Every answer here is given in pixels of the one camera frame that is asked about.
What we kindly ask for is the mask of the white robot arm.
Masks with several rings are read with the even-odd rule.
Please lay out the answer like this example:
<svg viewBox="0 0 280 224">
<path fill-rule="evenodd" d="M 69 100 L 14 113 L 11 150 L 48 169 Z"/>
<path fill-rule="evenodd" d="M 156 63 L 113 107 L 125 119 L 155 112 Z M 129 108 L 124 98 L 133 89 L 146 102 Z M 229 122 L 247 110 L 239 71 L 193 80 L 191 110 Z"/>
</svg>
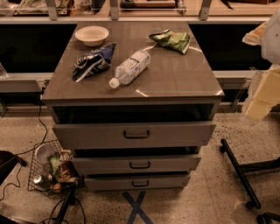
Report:
<svg viewBox="0 0 280 224">
<path fill-rule="evenodd" d="M 268 70 L 253 76 L 242 107 L 247 119 L 260 121 L 280 103 L 280 10 L 269 21 L 247 33 L 242 42 L 260 46 L 262 58 L 271 63 Z"/>
</svg>

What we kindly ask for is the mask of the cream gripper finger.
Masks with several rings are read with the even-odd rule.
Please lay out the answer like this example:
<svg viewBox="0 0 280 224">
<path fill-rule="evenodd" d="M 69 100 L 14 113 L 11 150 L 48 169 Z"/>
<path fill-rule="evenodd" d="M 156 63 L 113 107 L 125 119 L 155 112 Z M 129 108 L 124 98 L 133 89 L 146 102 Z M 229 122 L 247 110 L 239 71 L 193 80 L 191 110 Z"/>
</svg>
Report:
<svg viewBox="0 0 280 224">
<path fill-rule="evenodd" d="M 246 119 L 261 121 L 279 103 L 280 67 L 272 67 L 255 73 L 241 111 Z"/>
</svg>

